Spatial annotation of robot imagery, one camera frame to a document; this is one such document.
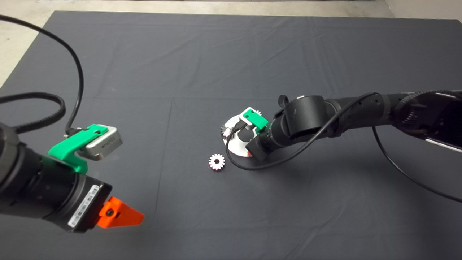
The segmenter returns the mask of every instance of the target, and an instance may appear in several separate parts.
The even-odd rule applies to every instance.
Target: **barcode label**
[[[93,185],[91,187],[91,189],[88,191],[87,195],[85,196],[85,198],[82,200],[79,207],[75,211],[74,215],[72,215],[72,218],[69,220],[69,222],[67,222],[69,226],[71,226],[72,228],[75,228],[77,223],[79,223],[80,218],[85,213],[85,210],[88,208],[88,205],[90,205],[96,193],[98,193],[98,190],[99,190],[98,185]]]

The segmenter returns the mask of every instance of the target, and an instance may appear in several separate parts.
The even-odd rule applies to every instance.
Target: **gear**
[[[225,158],[221,154],[214,154],[208,160],[210,168],[219,171],[225,166]]]
[[[226,127],[225,125],[222,125],[221,129],[220,129],[220,133],[221,133],[221,136],[223,137],[223,139],[227,139],[228,136],[230,136],[230,134],[231,134],[231,128]]]

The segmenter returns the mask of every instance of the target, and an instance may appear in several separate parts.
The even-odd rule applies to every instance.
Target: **cable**
[[[404,172],[391,158],[390,156],[388,155],[387,151],[385,150],[385,148],[383,147],[382,145],[382,142],[380,141],[380,138],[378,137],[378,134],[377,134],[377,129],[375,128],[375,126],[372,127],[372,132],[374,132],[374,137],[377,141],[377,144],[380,148],[380,150],[382,151],[383,155],[385,156],[385,158],[387,158],[387,160],[391,163],[391,165],[393,165],[400,173],[402,173],[406,178],[410,179],[413,183],[419,185],[420,187],[428,190],[429,192],[432,192],[434,194],[437,194],[443,198],[447,198],[447,199],[450,199],[450,200],[454,200],[454,201],[457,201],[457,202],[460,202],[462,203],[462,199],[460,198],[457,198],[457,197],[453,197],[449,194],[446,194],[444,192],[440,192],[438,190],[435,190],[421,182],[419,182],[418,180],[415,180],[413,179],[411,176],[409,176],[406,172]]]
[[[25,132],[29,132],[32,130],[37,130],[39,128],[51,125],[56,123],[58,120],[60,120],[64,114],[66,113],[66,106],[64,105],[64,100],[56,95],[49,94],[49,93],[44,93],[44,92],[30,92],[30,93],[23,93],[23,94],[17,94],[17,95],[10,95],[10,96],[5,96],[0,98],[0,104],[11,102],[11,101],[16,101],[20,99],[46,99],[46,100],[51,100],[57,104],[60,105],[60,108],[57,112],[53,113],[50,116],[47,116],[45,118],[42,118],[40,120],[26,123],[26,124],[21,124],[17,126],[13,126],[13,129],[16,131],[18,134],[22,134]]]
[[[72,124],[74,123],[74,119],[75,119],[75,117],[77,115],[77,112],[79,111],[80,103],[82,102],[82,96],[83,96],[83,92],[84,92],[84,73],[83,73],[82,65],[80,64],[80,60],[77,57],[77,54],[72,49],[72,47],[69,44],[67,44],[64,40],[62,40],[58,36],[54,35],[53,33],[49,32],[49,31],[47,31],[47,30],[45,30],[43,28],[40,28],[40,27],[38,27],[36,25],[33,25],[31,23],[28,23],[28,22],[20,20],[20,19],[16,19],[16,18],[9,17],[9,16],[6,16],[6,15],[1,15],[1,14],[0,14],[0,21],[5,21],[5,22],[17,24],[17,25],[22,25],[22,26],[25,26],[27,28],[36,30],[37,32],[42,33],[42,34],[52,38],[53,40],[59,42],[62,46],[64,46],[64,48],[66,48],[71,53],[71,56],[74,59],[75,65],[77,66],[77,72],[79,74],[79,91],[77,93],[77,100],[75,101],[74,109],[72,110],[71,116],[69,117],[69,121],[66,124],[66,133],[68,133],[69,130],[71,129],[71,127],[72,127]]]
[[[226,139],[226,155],[228,156],[230,162],[232,164],[234,164],[236,167],[238,168],[241,168],[243,170],[247,170],[247,171],[258,171],[258,170],[263,170],[263,169],[268,169],[270,167],[274,167],[274,166],[277,166],[279,164],[282,164],[282,163],[285,163],[287,161],[290,161],[291,159],[293,159],[295,156],[299,155],[300,153],[302,153],[305,149],[307,149],[315,140],[316,138],[318,138],[318,136],[320,134],[322,134],[329,126],[331,126],[340,116],[342,116],[348,109],[350,109],[354,104],[358,103],[359,101],[369,97],[369,96],[372,96],[372,95],[377,95],[379,93],[377,92],[371,92],[371,93],[366,93],[366,94],[363,94],[355,99],[353,99],[352,101],[350,101],[350,103],[348,103],[346,106],[344,106],[342,109],[340,109],[333,117],[331,117],[327,122],[326,124],[324,124],[319,130],[318,132],[316,132],[303,146],[301,146],[297,151],[295,151],[292,155],[290,155],[289,157],[285,158],[285,159],[282,159],[282,160],[279,160],[279,161],[275,161],[275,162],[272,162],[272,163],[269,163],[269,164],[265,164],[265,165],[261,165],[261,166],[256,166],[256,167],[248,167],[248,166],[244,166],[244,165],[240,165],[239,163],[237,163],[236,161],[234,161],[234,159],[231,157],[231,154],[230,154],[230,151],[228,149],[228,145],[230,143],[230,140],[231,140],[231,137],[236,133],[238,132],[239,130],[241,130],[242,128],[245,127],[244,126],[241,126],[239,128],[235,128],[231,131],[231,134],[228,136],[228,138]]]

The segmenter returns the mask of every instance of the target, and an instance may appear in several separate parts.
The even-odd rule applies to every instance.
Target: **white gear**
[[[221,154],[214,154],[208,160],[210,168],[219,171],[225,166],[225,158]]]

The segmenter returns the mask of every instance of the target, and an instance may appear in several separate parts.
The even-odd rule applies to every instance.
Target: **dark gray tablecloth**
[[[317,141],[280,167],[246,172],[224,153],[220,126],[248,106],[271,118],[277,97],[325,98],[460,89],[456,20],[55,12],[45,28],[81,58],[85,94],[75,126],[118,127],[125,143],[88,175],[145,213],[137,227],[69,234],[0,216],[2,259],[459,259],[462,205],[401,176],[370,129]],[[77,72],[39,35],[0,94],[45,91],[69,110]],[[56,105],[1,106],[15,125]],[[45,154],[67,117],[21,135]],[[461,155],[380,127],[412,176],[462,197]],[[288,151],[278,156],[287,155]]]

